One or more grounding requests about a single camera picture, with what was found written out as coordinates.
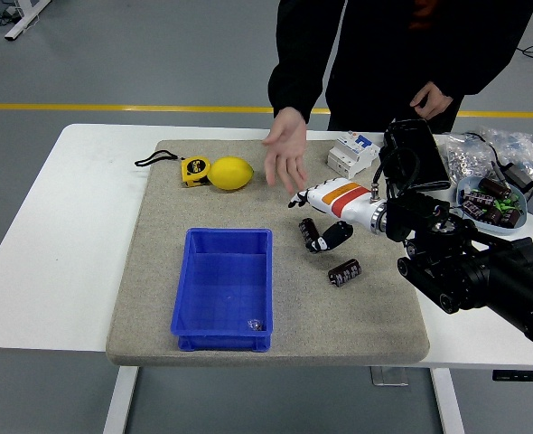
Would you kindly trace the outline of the person's right hand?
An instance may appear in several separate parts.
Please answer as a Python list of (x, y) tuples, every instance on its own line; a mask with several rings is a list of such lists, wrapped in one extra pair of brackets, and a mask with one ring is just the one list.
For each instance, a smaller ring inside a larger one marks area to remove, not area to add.
[(268, 185), (273, 186), (279, 179), (290, 195), (305, 188), (306, 132), (306, 123), (295, 108), (283, 108), (276, 114), (273, 125), (263, 140), (266, 147), (264, 169)]

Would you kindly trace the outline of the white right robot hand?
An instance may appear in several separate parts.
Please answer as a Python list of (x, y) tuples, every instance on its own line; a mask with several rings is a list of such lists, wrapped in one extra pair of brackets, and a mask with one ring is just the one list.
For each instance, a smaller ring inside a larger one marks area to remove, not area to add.
[(311, 253), (318, 253), (343, 244), (352, 236), (354, 225), (361, 225), (371, 232), (379, 230), (379, 215), (384, 211), (385, 201), (372, 202), (371, 196), (368, 188), (339, 177), (296, 193), (288, 207), (310, 204), (316, 211), (337, 220), (323, 233), (318, 232), (309, 219), (299, 223), (305, 247)]

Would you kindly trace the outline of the person's left hand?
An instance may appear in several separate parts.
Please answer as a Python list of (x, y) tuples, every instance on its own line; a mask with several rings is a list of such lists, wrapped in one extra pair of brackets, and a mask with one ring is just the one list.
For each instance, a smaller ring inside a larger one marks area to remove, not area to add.
[(452, 104), (453, 98), (443, 92), (432, 82), (427, 82), (410, 101), (410, 107), (425, 120), (430, 120), (442, 113)]

